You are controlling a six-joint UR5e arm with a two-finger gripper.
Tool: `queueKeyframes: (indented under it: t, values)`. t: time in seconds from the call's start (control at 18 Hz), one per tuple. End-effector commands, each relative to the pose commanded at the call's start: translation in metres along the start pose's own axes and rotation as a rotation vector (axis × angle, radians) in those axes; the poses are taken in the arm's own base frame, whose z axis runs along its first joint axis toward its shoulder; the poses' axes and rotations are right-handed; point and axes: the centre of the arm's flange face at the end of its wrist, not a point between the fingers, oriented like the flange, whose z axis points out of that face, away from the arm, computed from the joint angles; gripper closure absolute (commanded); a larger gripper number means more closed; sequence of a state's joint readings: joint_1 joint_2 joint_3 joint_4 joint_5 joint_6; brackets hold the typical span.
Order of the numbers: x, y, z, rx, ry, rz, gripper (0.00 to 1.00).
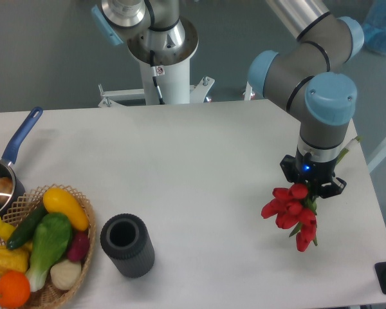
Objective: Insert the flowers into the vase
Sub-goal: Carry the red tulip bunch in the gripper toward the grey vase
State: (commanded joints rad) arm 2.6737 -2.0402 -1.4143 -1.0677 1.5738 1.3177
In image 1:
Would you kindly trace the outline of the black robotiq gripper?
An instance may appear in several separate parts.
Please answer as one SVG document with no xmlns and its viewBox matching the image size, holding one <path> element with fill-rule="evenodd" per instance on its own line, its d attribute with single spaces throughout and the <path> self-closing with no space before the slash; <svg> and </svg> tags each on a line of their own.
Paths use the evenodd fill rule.
<svg viewBox="0 0 386 309">
<path fill-rule="evenodd" d="M 289 183 L 316 184 L 315 196 L 331 198 L 343 193 L 347 183 L 334 176 L 338 148 L 316 149 L 298 146 L 296 157 L 285 155 L 280 167 Z"/>
</svg>

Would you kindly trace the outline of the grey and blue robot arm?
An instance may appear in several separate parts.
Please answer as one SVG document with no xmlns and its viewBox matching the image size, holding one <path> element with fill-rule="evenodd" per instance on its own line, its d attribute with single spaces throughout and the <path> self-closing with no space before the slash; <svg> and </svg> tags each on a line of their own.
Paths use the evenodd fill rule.
<svg viewBox="0 0 386 309">
<path fill-rule="evenodd" d="M 247 82 L 256 93 L 300 122 L 295 156 L 280 166 L 291 183 L 306 183 L 314 197 L 342 193 L 346 183 L 335 166 L 355 111 L 357 88 L 335 69 L 364 42 L 362 27 L 334 17 L 321 1 L 270 1 L 269 6 L 298 42 L 288 55 L 264 51 L 252 62 Z M 111 44 L 126 44 L 139 62 L 148 105 L 188 104 L 190 58 L 198 34 L 179 13 L 178 1 L 101 1 L 95 24 Z"/>
</svg>

